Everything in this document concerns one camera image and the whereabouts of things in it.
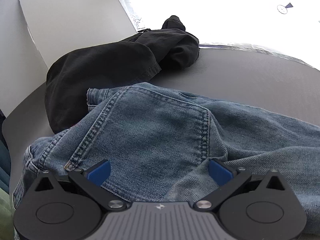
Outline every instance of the triangular hole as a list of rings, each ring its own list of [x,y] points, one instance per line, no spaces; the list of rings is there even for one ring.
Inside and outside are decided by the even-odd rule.
[[[277,190],[284,190],[284,187],[283,187],[281,181],[276,176],[271,177],[267,188],[272,188],[272,189],[277,189]]]
[[[53,189],[53,186],[49,180],[49,178],[45,177],[42,178],[41,181],[39,182],[36,191],[43,191],[43,190],[49,190]]]

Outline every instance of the star logo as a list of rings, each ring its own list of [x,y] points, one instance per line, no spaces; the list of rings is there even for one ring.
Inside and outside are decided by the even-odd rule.
[[[155,206],[157,209],[161,210],[165,208],[165,205],[162,205],[161,203],[157,206]]]

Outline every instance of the jeans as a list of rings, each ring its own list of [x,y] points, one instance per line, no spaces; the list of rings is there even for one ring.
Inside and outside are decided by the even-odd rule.
[[[279,170],[307,214],[304,233],[320,235],[320,127],[264,109],[140,83],[89,89],[89,114],[25,152],[17,206],[37,174],[64,175],[102,159],[102,187],[127,201],[194,202],[218,185],[217,158],[254,174]]]

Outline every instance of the metal screw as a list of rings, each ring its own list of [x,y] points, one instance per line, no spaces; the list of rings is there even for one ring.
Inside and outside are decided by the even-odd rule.
[[[111,208],[121,208],[124,206],[124,203],[121,201],[121,200],[111,200],[109,203],[108,203],[108,206],[111,207]]]
[[[207,200],[199,200],[197,203],[196,203],[196,206],[198,208],[210,208],[212,206],[211,202],[210,201],[207,201]]]

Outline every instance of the black garment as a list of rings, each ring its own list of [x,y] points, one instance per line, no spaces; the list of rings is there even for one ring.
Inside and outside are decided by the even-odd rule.
[[[199,40],[184,30],[179,18],[171,16],[161,30],[146,29],[123,41],[77,49],[59,58],[47,73],[44,98],[52,131],[70,128],[88,113],[89,88],[147,82],[161,69],[191,66],[199,56]]]

